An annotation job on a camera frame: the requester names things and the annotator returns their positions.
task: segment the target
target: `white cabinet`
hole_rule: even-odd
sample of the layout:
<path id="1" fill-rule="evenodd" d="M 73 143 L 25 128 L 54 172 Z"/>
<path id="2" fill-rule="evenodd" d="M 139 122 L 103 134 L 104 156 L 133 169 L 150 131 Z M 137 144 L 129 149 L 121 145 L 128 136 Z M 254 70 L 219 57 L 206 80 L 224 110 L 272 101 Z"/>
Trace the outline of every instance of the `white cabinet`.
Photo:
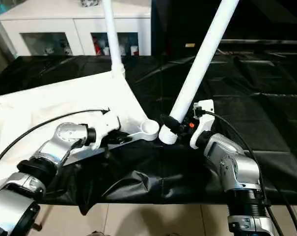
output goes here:
<path id="1" fill-rule="evenodd" d="M 119 43 L 126 54 L 151 55 L 151 0 L 112 0 Z M 107 46 L 103 7 L 80 0 L 27 0 L 0 15 L 17 56 L 96 55 Z"/>

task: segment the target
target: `table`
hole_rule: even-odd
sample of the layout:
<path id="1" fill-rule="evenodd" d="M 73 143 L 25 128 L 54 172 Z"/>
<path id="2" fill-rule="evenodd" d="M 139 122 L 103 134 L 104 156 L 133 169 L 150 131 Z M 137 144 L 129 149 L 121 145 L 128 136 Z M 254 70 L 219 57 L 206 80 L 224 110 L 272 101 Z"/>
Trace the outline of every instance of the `table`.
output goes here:
<path id="1" fill-rule="evenodd" d="M 126 79 L 147 116 L 168 114 L 191 60 L 124 58 Z M 19 57 L 0 75 L 0 95 L 110 70 L 107 57 Z M 255 151 L 268 198 L 297 204 L 297 56 L 216 56 L 195 101 L 213 99 Z M 219 122 L 214 129 L 240 141 Z M 63 168 L 43 200 L 79 205 L 83 214 L 106 203 L 224 203 L 215 170 L 184 143 L 137 141 Z"/>

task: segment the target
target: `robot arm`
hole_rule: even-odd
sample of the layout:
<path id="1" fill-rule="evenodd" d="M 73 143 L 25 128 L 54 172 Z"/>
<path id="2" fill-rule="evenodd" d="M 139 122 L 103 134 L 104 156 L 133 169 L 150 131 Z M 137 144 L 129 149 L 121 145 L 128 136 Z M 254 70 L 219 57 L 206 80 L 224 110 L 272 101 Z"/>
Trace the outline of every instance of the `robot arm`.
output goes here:
<path id="1" fill-rule="evenodd" d="M 45 142 L 29 159 L 23 160 L 0 187 L 0 236 L 24 236 L 32 228 L 46 188 L 65 163 L 71 150 L 100 146 L 102 138 L 114 129 L 119 129 L 118 117 L 112 112 L 102 116 L 95 127 L 86 124 L 62 123 L 53 137 Z"/>
<path id="2" fill-rule="evenodd" d="M 271 219 L 266 215 L 258 165 L 238 144 L 213 133 L 215 118 L 208 114 L 197 116 L 198 109 L 214 112 L 214 103 L 212 100 L 194 103 L 194 118 L 199 120 L 199 126 L 189 144 L 193 149 L 199 148 L 215 166 L 229 208 L 229 231 L 236 236 L 274 236 Z M 171 117 L 163 117 L 163 121 L 172 132 L 186 131 L 186 125 Z"/>

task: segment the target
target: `white cabinet top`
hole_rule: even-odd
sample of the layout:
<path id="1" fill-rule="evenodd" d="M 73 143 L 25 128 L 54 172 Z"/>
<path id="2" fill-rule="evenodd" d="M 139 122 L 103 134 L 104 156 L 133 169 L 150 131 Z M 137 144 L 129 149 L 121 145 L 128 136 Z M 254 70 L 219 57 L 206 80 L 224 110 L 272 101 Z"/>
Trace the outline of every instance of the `white cabinet top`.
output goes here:
<path id="1" fill-rule="evenodd" d="M 151 0 L 112 0 L 114 18 L 150 18 Z M 0 15 L 0 20 L 104 18 L 102 3 L 82 7 L 81 0 L 27 0 Z"/>

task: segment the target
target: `white plastic part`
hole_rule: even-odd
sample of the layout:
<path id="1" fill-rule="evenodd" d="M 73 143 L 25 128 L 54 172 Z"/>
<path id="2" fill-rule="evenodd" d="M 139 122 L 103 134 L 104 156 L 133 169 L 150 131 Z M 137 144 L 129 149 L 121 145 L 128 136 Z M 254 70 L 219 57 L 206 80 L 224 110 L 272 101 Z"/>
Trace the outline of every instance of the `white plastic part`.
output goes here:
<path id="1" fill-rule="evenodd" d="M 196 102 L 194 103 L 193 107 L 194 108 L 201 107 L 202 110 L 215 113 L 214 102 L 211 99 Z M 198 147 L 195 145 L 198 137 L 203 131 L 211 130 L 214 120 L 215 120 L 215 117 L 209 114 L 204 114 L 199 118 L 199 125 L 196 131 L 194 132 L 194 134 L 192 135 L 191 140 L 189 142 L 189 145 L 191 146 L 191 148 L 198 149 Z"/>
<path id="2" fill-rule="evenodd" d="M 112 61 L 111 69 L 113 73 L 124 74 L 124 66 L 121 61 L 118 36 L 114 26 L 111 0 L 103 0 L 102 4 L 104 8 L 104 13 L 105 13 L 108 43 L 109 43 L 110 55 L 111 55 L 111 61 Z"/>
<path id="3" fill-rule="evenodd" d="M 95 122 L 96 124 L 91 126 L 96 131 L 96 142 L 92 144 L 92 150 L 100 147 L 101 140 L 104 136 L 107 136 L 110 131 L 120 128 L 118 116 L 113 111 L 105 113 L 103 116 L 96 119 Z"/>
<path id="4" fill-rule="evenodd" d="M 170 116 L 180 123 L 183 121 L 198 87 L 203 80 L 238 2 L 239 0 L 222 0 L 219 5 L 211 26 L 207 31 L 194 63 L 170 113 Z M 159 139 L 165 144 L 173 144 L 177 140 L 177 135 L 163 125 L 159 133 Z"/>
<path id="5" fill-rule="evenodd" d="M 140 124 L 140 132 L 129 135 L 128 137 L 134 140 L 144 139 L 146 141 L 155 140 L 158 136 L 159 124 L 151 119 L 144 121 Z"/>

